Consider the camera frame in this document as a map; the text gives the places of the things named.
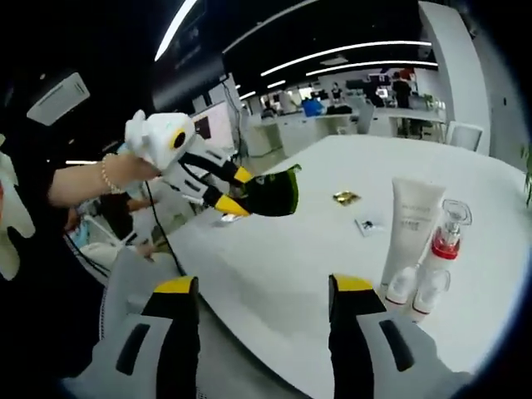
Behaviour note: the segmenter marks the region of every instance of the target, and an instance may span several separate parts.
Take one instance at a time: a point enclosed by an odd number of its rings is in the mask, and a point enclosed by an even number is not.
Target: ceiling light
[[[272,87],[276,87],[276,86],[279,86],[279,85],[283,85],[284,83],[286,83],[286,81],[276,81],[275,83],[272,83],[271,85],[268,85],[268,89],[271,89]]]
[[[170,42],[172,41],[172,38],[179,29],[181,23],[183,23],[183,20],[197,1],[198,0],[185,0],[181,8],[177,11],[174,19],[172,20],[170,26],[168,27],[168,30],[165,33],[165,36],[163,37],[163,41],[159,45],[159,50],[157,50],[157,54],[155,55],[156,61],[160,58],[160,56],[165,53],[166,49],[170,45]]]
[[[333,67],[335,65],[345,64],[346,62],[349,62],[346,60],[344,56],[338,56],[331,58],[330,60],[321,61],[320,64],[326,66],[326,67]]]
[[[409,65],[423,65],[425,67],[437,67],[435,62],[426,61],[371,61],[371,62],[359,62],[357,64],[347,64],[340,66],[332,66],[330,68],[320,69],[317,71],[308,72],[307,76],[317,75],[318,73],[336,71],[338,69],[354,68],[354,67],[370,67],[374,65],[386,65],[386,64],[409,64]]]
[[[291,65],[298,64],[303,61],[311,60],[316,57],[326,56],[327,54],[332,54],[334,52],[344,52],[346,50],[352,50],[354,48],[362,48],[362,47],[396,46],[396,45],[401,45],[401,44],[407,44],[411,46],[432,46],[432,43],[430,42],[414,42],[410,40],[393,40],[390,42],[370,42],[370,43],[352,44],[351,46],[332,48],[331,50],[326,50],[324,52],[317,52],[315,54],[311,54],[310,56],[305,56],[305,57],[298,58],[297,60],[286,62],[282,65],[276,66],[275,68],[268,69],[266,72],[261,73],[260,76],[266,76],[280,69],[290,67]]]
[[[241,97],[240,97],[240,100],[245,100],[246,98],[251,97],[251,96],[254,96],[255,94],[257,94],[256,91],[251,91],[251,92],[249,92],[248,94],[244,94],[243,96],[241,96]]]
[[[95,160],[67,160],[65,164],[67,165],[94,165]]]

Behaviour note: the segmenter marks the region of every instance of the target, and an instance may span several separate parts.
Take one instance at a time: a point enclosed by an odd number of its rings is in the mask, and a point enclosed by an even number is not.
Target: white tube
[[[414,180],[394,178],[392,239],[384,272],[381,296],[393,276],[420,261],[426,243],[440,216],[445,188]]]

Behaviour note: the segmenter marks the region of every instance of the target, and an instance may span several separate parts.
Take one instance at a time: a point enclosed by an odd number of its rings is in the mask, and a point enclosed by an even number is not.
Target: white table
[[[284,218],[251,216],[215,227],[209,210],[170,236],[187,273],[233,334],[287,382],[314,398],[333,397],[328,351],[328,275],[377,286],[392,223],[392,177],[447,187],[473,225],[451,270],[450,292],[421,327],[452,370],[474,372],[512,318],[525,282],[532,216],[524,175],[492,158],[448,145],[370,136],[332,136],[278,165],[299,163],[299,207]],[[362,200],[332,200],[351,190]],[[363,238],[353,219],[379,213],[386,233]]]

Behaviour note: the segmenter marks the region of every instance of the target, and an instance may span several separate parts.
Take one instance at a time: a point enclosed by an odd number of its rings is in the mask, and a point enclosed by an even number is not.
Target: pearl bracelet
[[[106,156],[103,157],[103,160],[101,160],[101,178],[111,190],[111,194],[122,194],[124,190],[112,184],[109,177],[107,177],[106,160],[109,159],[110,156],[114,156],[114,154],[106,154]]]

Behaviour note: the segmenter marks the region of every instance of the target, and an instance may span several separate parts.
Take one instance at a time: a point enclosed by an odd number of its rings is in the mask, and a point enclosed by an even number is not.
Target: white chair
[[[477,152],[483,133],[479,126],[452,121],[447,128],[446,144]]]
[[[365,104],[361,108],[357,123],[357,133],[359,135],[367,135],[369,133],[369,128],[372,124],[374,113],[375,106],[373,104]]]

